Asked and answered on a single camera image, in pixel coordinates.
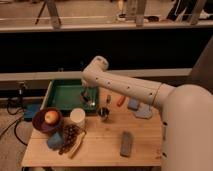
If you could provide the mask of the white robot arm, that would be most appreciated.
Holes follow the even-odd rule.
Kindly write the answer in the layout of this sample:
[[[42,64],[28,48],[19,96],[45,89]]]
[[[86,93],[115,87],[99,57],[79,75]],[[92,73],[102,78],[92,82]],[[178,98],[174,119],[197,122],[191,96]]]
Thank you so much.
[[[195,85],[111,74],[96,56],[82,71],[83,83],[100,86],[157,108],[162,121],[162,171],[213,171],[213,93]]]

